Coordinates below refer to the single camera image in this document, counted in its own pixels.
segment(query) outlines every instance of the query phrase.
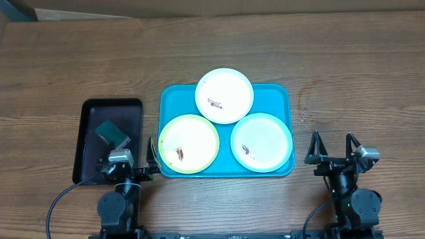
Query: yellow-rimmed plate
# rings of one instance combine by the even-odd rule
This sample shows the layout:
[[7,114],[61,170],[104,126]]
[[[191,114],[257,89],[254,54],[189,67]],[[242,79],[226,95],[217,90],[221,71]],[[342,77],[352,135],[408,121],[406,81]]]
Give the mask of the yellow-rimmed plate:
[[158,149],[164,164],[178,173],[198,173],[216,158],[220,139],[214,125],[196,115],[171,120],[159,136]]

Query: wooden table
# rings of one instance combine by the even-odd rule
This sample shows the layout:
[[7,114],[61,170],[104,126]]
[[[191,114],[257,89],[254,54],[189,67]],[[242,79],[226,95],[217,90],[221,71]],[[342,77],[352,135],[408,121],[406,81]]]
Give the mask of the wooden table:
[[[359,179],[383,197],[377,228],[386,238],[424,237],[425,13],[414,11],[9,23],[0,50],[0,237],[45,238],[48,208],[72,184],[85,100],[140,98],[144,146],[157,138],[161,92],[223,66],[288,90],[296,167],[286,178],[143,183],[140,217],[150,231],[301,229],[330,199],[303,164],[318,129],[330,155],[344,155],[349,131],[378,147],[381,160]],[[96,205],[111,190],[63,197],[53,238],[97,233]],[[331,212],[309,228],[331,222]]]

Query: white plate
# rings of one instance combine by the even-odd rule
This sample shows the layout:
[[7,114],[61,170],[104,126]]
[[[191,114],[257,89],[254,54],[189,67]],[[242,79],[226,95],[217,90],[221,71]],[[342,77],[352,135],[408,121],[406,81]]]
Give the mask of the white plate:
[[208,72],[195,90],[198,110],[215,123],[234,123],[251,110],[254,91],[242,73],[229,68]]
[[251,114],[241,119],[230,136],[233,155],[247,169],[267,173],[290,158],[293,142],[286,125],[269,114]]
[[179,173],[198,173],[216,158],[220,139],[211,122],[196,115],[179,116],[162,130],[158,149],[164,163]]

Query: green sponge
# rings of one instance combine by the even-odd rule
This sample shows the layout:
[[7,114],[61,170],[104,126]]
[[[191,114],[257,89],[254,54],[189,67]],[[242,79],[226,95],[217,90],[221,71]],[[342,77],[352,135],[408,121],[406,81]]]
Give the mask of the green sponge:
[[101,123],[96,128],[96,133],[104,140],[106,143],[114,143],[114,146],[117,145],[115,149],[122,149],[130,141],[130,138],[118,129],[114,123],[110,120],[106,120]]

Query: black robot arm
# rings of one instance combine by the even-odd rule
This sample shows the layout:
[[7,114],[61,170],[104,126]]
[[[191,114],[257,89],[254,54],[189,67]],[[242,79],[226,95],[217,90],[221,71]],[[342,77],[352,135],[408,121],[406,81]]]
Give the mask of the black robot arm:
[[319,133],[313,133],[304,163],[317,165],[314,175],[325,180],[337,219],[337,223],[326,226],[326,238],[383,238],[382,232],[373,230],[379,223],[381,196],[376,191],[357,188],[359,174],[371,169],[378,160],[378,150],[364,147],[352,133],[346,136],[345,158],[329,157]]
[[[147,162],[149,167],[132,169],[131,153],[111,151],[108,162],[102,163],[102,174],[116,184],[115,191],[106,193],[99,200],[98,214],[102,229],[91,239],[366,239],[384,238],[382,231],[374,231],[379,223],[381,196],[368,189],[358,189],[357,179],[379,160],[374,147],[362,146],[352,133],[347,134],[345,158],[329,157],[317,131],[313,133],[305,163],[317,165],[314,175],[325,179],[332,200],[313,211],[307,218],[303,230],[292,230],[276,234],[196,234],[179,233],[150,234],[138,225],[140,182],[153,180],[153,173],[160,173],[155,148],[149,139]],[[336,223],[328,224],[323,230],[306,230],[308,220],[319,209],[334,204]]]

